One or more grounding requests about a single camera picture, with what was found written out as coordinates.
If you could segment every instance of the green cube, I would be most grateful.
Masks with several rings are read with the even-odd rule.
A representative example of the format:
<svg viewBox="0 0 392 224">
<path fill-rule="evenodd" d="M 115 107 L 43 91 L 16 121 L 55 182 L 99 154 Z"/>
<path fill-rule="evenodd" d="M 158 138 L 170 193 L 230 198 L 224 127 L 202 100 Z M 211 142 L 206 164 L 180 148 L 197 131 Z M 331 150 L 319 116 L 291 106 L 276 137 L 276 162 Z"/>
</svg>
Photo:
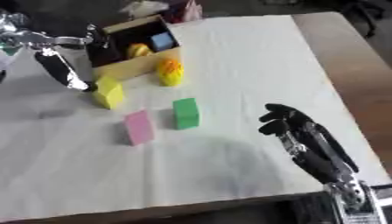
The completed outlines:
<svg viewBox="0 0 392 224">
<path fill-rule="evenodd" d="M 200 116 L 194 98 L 174 101 L 173 107 L 178 130 L 199 126 Z"/>
</svg>

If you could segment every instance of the pink cube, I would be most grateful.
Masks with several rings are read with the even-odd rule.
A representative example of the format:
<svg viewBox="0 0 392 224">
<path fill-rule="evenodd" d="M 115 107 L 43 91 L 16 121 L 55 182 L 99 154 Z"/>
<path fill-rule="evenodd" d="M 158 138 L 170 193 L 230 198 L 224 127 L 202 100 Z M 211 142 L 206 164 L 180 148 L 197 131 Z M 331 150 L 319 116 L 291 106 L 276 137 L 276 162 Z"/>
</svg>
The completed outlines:
<svg viewBox="0 0 392 224">
<path fill-rule="evenodd" d="M 125 116 L 125 126 L 127 126 L 132 145 L 143 144 L 154 139 L 154 133 L 146 110 Z"/>
</svg>

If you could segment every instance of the blue cube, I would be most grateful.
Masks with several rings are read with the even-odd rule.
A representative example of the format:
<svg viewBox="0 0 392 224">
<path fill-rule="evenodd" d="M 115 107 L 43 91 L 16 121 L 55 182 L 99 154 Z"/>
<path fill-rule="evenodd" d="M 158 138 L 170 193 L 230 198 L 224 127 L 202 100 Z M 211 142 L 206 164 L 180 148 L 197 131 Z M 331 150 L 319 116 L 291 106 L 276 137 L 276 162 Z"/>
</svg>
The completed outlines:
<svg viewBox="0 0 392 224">
<path fill-rule="evenodd" d="M 151 37 L 152 45 L 154 47 L 154 51 L 162 52 L 164 50 L 168 50 L 173 48 L 174 40 L 169 32 L 163 32 Z"/>
</svg>

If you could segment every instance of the robotic hand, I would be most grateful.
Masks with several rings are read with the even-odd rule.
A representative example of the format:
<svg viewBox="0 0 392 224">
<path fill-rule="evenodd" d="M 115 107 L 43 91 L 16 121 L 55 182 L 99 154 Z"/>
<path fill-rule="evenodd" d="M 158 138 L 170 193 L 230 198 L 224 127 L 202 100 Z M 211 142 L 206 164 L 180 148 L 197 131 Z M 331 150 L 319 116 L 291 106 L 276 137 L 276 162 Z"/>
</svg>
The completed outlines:
<svg viewBox="0 0 392 224">
<path fill-rule="evenodd" d="M 267 104 L 266 109 L 269 113 L 260 117 L 265 123 L 261 133 L 277 136 L 294 163 L 339 196 L 345 211 L 366 207 L 368 188 L 355 177 L 358 166 L 325 127 L 291 107 Z"/>
<path fill-rule="evenodd" d="M 33 22 L 25 14 L 0 9 L 0 49 L 12 50 L 26 47 L 35 51 L 35 59 L 58 82 L 67 88 L 92 92 L 97 86 L 81 80 L 72 65 L 55 49 L 61 46 L 84 49 L 86 45 L 108 47 L 109 37 L 92 24 L 84 26 L 84 35 L 79 37 L 48 36 L 44 31 L 33 31 Z M 55 24 L 60 29 L 63 24 Z"/>
</svg>

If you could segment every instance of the open box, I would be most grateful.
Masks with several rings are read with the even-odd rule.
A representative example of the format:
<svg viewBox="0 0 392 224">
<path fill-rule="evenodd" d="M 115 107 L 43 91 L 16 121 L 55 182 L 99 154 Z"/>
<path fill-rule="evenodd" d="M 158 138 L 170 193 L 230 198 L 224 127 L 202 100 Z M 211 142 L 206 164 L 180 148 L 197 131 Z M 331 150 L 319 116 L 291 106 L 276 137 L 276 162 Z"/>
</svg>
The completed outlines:
<svg viewBox="0 0 392 224">
<path fill-rule="evenodd" d="M 108 75 L 118 80 L 124 80 L 154 71 L 160 60 L 175 59 L 180 61 L 179 43 L 159 15 L 115 24 L 104 28 L 104 30 L 110 36 L 108 48 L 87 49 L 94 74 L 97 76 Z M 128 59 L 127 49 L 130 44 L 145 43 L 150 49 L 153 49 L 149 38 L 163 32 L 168 32 L 174 42 L 171 49 Z"/>
</svg>

